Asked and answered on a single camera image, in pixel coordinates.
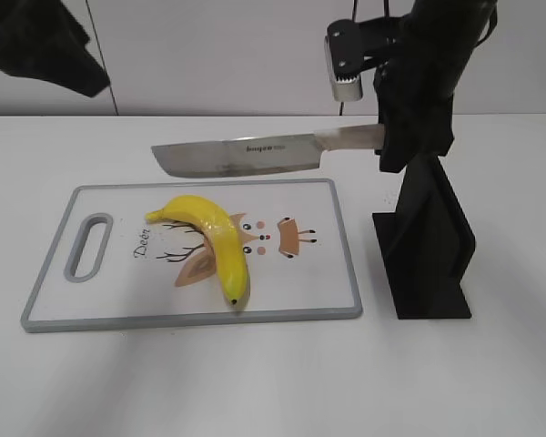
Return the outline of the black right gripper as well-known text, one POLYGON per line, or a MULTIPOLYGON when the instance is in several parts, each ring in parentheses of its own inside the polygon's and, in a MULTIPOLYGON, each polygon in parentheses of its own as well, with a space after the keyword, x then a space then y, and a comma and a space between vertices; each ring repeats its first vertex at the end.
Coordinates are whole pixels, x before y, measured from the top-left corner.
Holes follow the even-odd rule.
POLYGON ((409 13, 399 20, 392 56, 374 80, 385 127, 381 172, 400 172, 418 154, 449 153, 455 88, 477 44, 478 23, 469 13, 409 13))

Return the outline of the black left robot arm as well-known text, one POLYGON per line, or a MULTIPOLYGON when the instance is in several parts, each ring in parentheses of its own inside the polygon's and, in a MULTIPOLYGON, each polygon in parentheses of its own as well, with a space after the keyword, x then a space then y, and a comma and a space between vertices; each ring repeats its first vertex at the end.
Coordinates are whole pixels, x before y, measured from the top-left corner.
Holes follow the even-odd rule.
MULTIPOLYGON (((356 74, 397 52, 389 31, 394 17, 329 25, 324 41, 336 99, 354 100, 356 74)), ((85 29, 60 1, 0 1, 0 70, 9 76, 56 84, 86 97, 109 87, 106 70, 87 52, 85 29)), ((399 172, 415 158, 409 127, 384 108, 377 124, 277 137, 248 137, 153 146, 168 175, 226 178, 318 168, 329 151, 372 149, 384 172, 399 172)))

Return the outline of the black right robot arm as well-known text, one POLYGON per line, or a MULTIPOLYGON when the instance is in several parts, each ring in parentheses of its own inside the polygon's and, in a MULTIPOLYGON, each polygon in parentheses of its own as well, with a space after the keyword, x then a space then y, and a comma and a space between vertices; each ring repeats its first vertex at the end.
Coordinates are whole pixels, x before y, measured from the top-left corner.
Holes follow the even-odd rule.
POLYGON ((454 140, 454 96, 473 51, 498 22, 495 1, 416 1, 394 19, 391 55, 376 71, 382 160, 444 156, 454 140))

